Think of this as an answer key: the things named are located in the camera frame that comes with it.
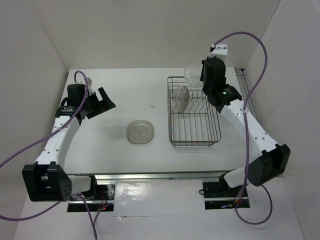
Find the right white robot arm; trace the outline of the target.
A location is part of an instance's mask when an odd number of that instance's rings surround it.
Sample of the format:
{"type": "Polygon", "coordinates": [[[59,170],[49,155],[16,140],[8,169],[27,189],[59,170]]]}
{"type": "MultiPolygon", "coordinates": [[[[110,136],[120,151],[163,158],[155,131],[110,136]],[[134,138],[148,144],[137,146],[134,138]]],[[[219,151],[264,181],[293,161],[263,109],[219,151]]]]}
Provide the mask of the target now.
{"type": "Polygon", "coordinates": [[[285,172],[290,148],[279,145],[262,128],[245,106],[237,89],[227,84],[225,63],[218,57],[204,59],[200,80],[208,102],[215,107],[246,141],[245,166],[222,176],[218,190],[230,196],[236,187],[250,183],[256,187],[285,172]]]}

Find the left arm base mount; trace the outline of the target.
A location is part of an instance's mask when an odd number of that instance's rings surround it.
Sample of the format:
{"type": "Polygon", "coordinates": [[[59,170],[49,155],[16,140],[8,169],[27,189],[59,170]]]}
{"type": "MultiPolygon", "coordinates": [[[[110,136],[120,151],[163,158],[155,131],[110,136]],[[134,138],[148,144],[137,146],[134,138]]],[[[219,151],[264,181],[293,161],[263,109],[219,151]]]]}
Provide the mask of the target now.
{"type": "MultiPolygon", "coordinates": [[[[113,212],[115,199],[116,183],[96,183],[90,190],[81,192],[80,196],[84,198],[90,212],[113,212]]],[[[68,213],[86,212],[85,203],[82,199],[75,195],[69,202],[67,207],[68,213]]]]}

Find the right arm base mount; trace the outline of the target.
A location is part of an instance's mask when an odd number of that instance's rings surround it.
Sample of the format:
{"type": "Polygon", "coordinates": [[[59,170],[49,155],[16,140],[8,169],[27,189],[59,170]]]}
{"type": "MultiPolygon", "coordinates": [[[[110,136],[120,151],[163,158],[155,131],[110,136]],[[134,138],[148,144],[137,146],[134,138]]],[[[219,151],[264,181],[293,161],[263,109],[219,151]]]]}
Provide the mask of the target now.
{"type": "Polygon", "coordinates": [[[229,187],[225,181],[226,173],[218,177],[218,181],[203,182],[202,189],[198,191],[204,197],[204,207],[206,210],[222,210],[250,208],[248,192],[245,189],[242,197],[238,197],[238,193],[242,189],[242,185],[229,187]]]}

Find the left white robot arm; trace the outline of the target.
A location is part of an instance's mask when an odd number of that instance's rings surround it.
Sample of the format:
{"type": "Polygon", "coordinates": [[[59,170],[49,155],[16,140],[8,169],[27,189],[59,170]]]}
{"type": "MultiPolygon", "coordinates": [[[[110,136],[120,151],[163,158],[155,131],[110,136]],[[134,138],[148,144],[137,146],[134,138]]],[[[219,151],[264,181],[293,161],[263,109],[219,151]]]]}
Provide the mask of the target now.
{"type": "Polygon", "coordinates": [[[94,176],[70,176],[64,170],[65,160],[72,140],[84,119],[94,118],[115,108],[103,87],[97,93],[85,90],[83,83],[70,84],[67,97],[55,113],[52,136],[33,164],[26,164],[22,177],[32,202],[68,201],[81,193],[86,199],[97,197],[99,187],[94,176]]]}

